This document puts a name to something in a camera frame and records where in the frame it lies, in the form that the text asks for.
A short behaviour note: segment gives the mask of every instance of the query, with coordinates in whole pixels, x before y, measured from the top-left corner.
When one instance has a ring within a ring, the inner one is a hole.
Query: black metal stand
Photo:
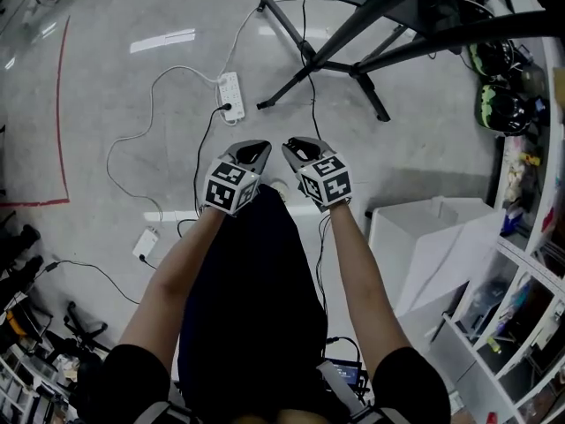
[[[257,104],[259,110],[272,107],[297,83],[305,79],[308,74],[320,69],[344,72],[349,74],[361,86],[367,98],[373,105],[377,118],[380,121],[389,121],[390,116],[385,110],[379,96],[374,92],[374,84],[367,75],[382,67],[400,63],[414,57],[445,49],[453,49],[476,42],[500,40],[508,38],[524,38],[533,36],[558,36],[561,30],[557,22],[551,22],[546,11],[533,11],[517,15],[489,19],[466,26],[457,26],[436,32],[429,40],[418,39],[396,48],[388,53],[383,53],[406,30],[398,26],[395,31],[377,49],[367,55],[361,62],[355,64],[342,64],[329,61],[329,59],[342,49],[349,41],[363,32],[375,20],[387,11],[397,6],[403,0],[367,0],[338,28],[335,34],[316,52],[308,41],[302,39],[297,29],[290,23],[281,8],[274,0],[260,0],[257,11],[263,12],[267,7],[282,27],[290,35],[305,58],[306,66],[284,85],[275,95],[264,102]]]

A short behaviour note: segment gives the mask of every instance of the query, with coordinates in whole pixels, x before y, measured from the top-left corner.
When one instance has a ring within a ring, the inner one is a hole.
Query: floor
[[[132,255],[138,237],[148,225],[158,230],[160,240],[148,258],[155,265],[177,240],[177,225],[174,218],[148,221],[154,220],[154,205],[132,199],[109,180],[109,147],[115,138],[147,128],[149,89],[166,68],[185,64],[216,77],[237,29],[259,0],[60,0],[36,11],[30,2],[7,3],[21,6],[10,23],[4,16],[0,25],[7,200],[43,204],[17,210],[19,223],[31,223],[41,232],[36,250],[46,262],[96,264],[128,296],[139,299],[153,270]],[[300,2],[281,6],[301,32]],[[308,1],[308,41],[319,48],[352,10],[338,2]],[[377,21],[335,60],[358,61],[395,26],[387,19]],[[135,42],[188,29],[193,31],[184,42],[131,53]],[[396,44],[409,40],[404,35]],[[240,80],[245,119],[235,127],[215,119],[202,153],[202,170],[231,143],[266,139],[274,149],[265,181],[279,178],[290,186],[289,207],[308,204],[295,190],[279,147],[291,136],[314,136],[310,85],[304,81],[272,109],[255,108],[299,67],[298,51],[268,11],[252,14],[228,67]],[[434,195],[484,198],[494,141],[475,122],[478,82],[461,58],[441,52],[435,60],[421,57],[370,75],[392,117],[388,123],[376,119],[349,77],[332,72],[313,77],[322,137],[350,163],[355,183],[351,205],[359,224],[366,227],[363,214],[368,208]],[[132,192],[158,201],[168,215],[193,210],[196,149],[214,108],[209,84],[188,71],[170,72],[154,90],[152,130],[116,146],[109,165],[112,174]],[[296,217],[312,267],[320,250],[319,220],[314,213]],[[353,336],[332,244],[330,235],[323,264],[330,335]],[[119,339],[135,310],[93,269],[63,265],[41,276],[37,289],[57,318],[56,329],[72,299],[90,322],[109,325],[104,335],[109,344]],[[349,358],[349,351],[346,344],[336,344],[328,353]]]

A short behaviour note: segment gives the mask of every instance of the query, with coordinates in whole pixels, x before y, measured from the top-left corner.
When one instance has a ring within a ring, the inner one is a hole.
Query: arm
[[[388,302],[379,267],[345,201],[330,209],[337,259],[353,329],[367,371],[401,347],[410,347]]]
[[[148,350],[170,369],[188,294],[225,214],[206,208],[155,271],[119,344]]]

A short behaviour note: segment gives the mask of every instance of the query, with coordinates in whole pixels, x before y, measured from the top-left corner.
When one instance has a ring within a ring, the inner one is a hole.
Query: white power strip
[[[220,97],[222,104],[230,103],[231,110],[226,110],[223,117],[226,121],[238,121],[245,117],[244,103],[241,100],[239,81],[235,72],[227,72],[220,77]]]
[[[151,226],[147,227],[139,237],[138,243],[133,248],[133,255],[138,259],[140,256],[146,259],[158,240],[159,234],[157,231]]]

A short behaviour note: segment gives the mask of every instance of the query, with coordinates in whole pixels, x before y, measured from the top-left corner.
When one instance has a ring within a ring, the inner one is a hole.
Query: red tape line
[[[61,41],[61,51],[59,52],[59,66],[56,71],[56,143],[59,151],[59,164],[61,165],[61,177],[63,178],[64,193],[66,198],[60,200],[50,200],[50,201],[37,201],[37,202],[0,202],[0,208],[40,208],[43,206],[54,206],[56,204],[69,204],[71,200],[69,199],[69,189],[67,188],[67,178],[64,174],[64,163],[63,163],[63,147],[61,145],[61,116],[60,116],[60,97],[61,97],[61,70],[63,68],[63,53],[64,45],[67,40],[67,29],[69,28],[69,20],[71,16],[67,18],[64,24],[63,40]]]

